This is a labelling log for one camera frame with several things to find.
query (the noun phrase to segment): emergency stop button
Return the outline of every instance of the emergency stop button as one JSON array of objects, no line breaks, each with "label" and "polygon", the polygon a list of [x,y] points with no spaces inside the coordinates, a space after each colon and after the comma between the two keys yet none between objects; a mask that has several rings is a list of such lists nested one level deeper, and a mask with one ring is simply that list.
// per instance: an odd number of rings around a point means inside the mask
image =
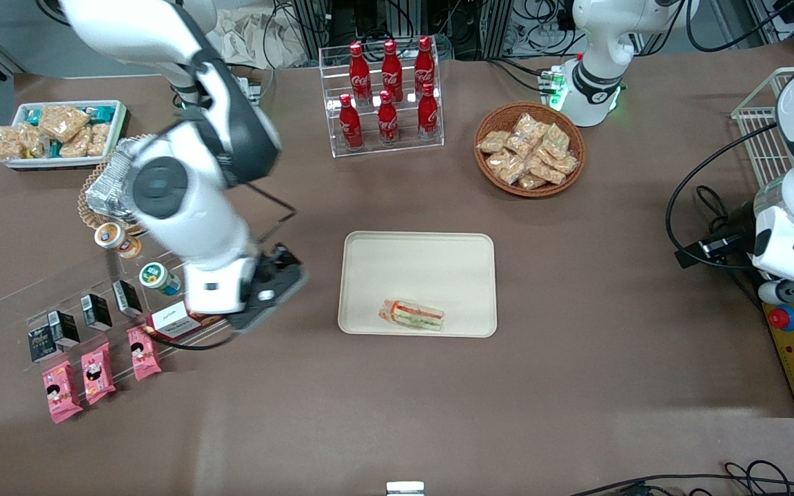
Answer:
[{"label": "emergency stop button", "polygon": [[794,331],[794,310],[788,305],[781,304],[780,307],[768,312],[768,322],[776,329],[790,333]]}]

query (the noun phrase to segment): beige tray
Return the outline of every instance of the beige tray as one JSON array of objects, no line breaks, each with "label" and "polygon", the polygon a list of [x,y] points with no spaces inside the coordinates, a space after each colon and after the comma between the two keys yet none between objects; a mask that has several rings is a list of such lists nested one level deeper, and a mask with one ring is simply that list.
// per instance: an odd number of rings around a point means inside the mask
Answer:
[{"label": "beige tray", "polygon": [[[443,332],[378,317],[385,298],[445,313]],[[339,327],[352,335],[489,337],[498,327],[495,247],[484,234],[356,231],[345,238]]]}]

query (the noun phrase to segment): red button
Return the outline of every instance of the red button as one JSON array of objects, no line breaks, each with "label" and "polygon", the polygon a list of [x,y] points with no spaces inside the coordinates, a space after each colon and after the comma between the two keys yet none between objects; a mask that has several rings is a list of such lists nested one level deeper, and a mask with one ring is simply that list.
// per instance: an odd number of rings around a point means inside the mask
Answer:
[{"label": "red button", "polygon": [[768,322],[776,327],[776,329],[785,329],[792,323],[790,316],[788,316],[788,312],[782,308],[774,308],[774,310],[769,311]]}]

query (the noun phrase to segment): wire basket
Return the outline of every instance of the wire basket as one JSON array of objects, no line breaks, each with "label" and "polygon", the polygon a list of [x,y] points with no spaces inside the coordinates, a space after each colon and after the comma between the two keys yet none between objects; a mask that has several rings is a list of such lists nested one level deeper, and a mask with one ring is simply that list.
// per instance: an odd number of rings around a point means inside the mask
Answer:
[{"label": "wire basket", "polygon": [[[136,139],[147,138],[148,134],[142,134],[136,136]],[[79,217],[81,217],[82,222],[85,223],[91,229],[96,230],[102,224],[105,223],[116,223],[119,224],[127,234],[131,236],[139,236],[143,234],[145,231],[143,227],[136,223],[126,223],[123,220],[114,219],[113,217],[104,216],[103,214],[98,214],[96,211],[91,210],[91,207],[88,207],[88,198],[85,195],[88,193],[88,188],[91,188],[91,185],[97,178],[100,178],[100,175],[103,173],[103,170],[106,169],[106,166],[110,164],[110,159],[112,158],[112,154],[114,150],[106,155],[97,167],[94,167],[94,171],[91,172],[91,175],[88,176],[88,179],[85,179],[84,185],[81,186],[79,191]]]},{"label": "wire basket", "polygon": [[[482,141],[490,132],[513,131],[514,125],[520,120],[520,115],[523,113],[528,113],[529,116],[535,117],[535,120],[538,122],[556,123],[565,134],[568,134],[568,148],[576,159],[578,159],[578,166],[568,176],[565,176],[565,182],[561,185],[550,185],[548,183],[548,185],[539,186],[535,189],[523,189],[517,186],[507,185],[496,178],[488,164],[486,164],[486,156],[476,147],[476,144]],[[506,192],[510,192],[510,194],[526,198],[542,198],[558,194],[558,192],[563,191],[576,182],[587,163],[587,146],[584,144],[584,137],[580,134],[578,126],[574,125],[574,123],[562,113],[541,103],[516,101],[515,103],[508,103],[503,107],[492,110],[489,115],[482,120],[480,126],[476,129],[474,156],[476,157],[476,164],[480,167],[483,175],[495,186],[498,186]]]}]

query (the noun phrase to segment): black box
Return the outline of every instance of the black box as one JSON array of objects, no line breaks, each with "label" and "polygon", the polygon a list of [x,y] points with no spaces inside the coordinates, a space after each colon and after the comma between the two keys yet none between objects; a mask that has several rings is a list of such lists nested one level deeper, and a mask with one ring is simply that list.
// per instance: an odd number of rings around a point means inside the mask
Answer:
[{"label": "black box", "polygon": [[76,327],[75,318],[72,315],[67,315],[62,311],[49,311],[48,327],[51,328],[54,342],[63,346],[63,348],[68,349],[81,342],[79,328]]},{"label": "black box", "polygon": [[53,357],[60,353],[49,326],[31,330],[29,335],[26,336],[26,342],[29,342],[29,357],[36,364],[45,358]]},{"label": "black box", "polygon": [[139,317],[143,314],[143,307],[139,304],[139,296],[136,289],[123,280],[116,280],[112,283],[112,291],[116,295],[116,302],[119,303],[119,310],[128,317]]},{"label": "black box", "polygon": [[98,331],[106,331],[112,327],[110,307],[104,298],[88,294],[81,298],[81,313],[85,315],[85,325]]}]

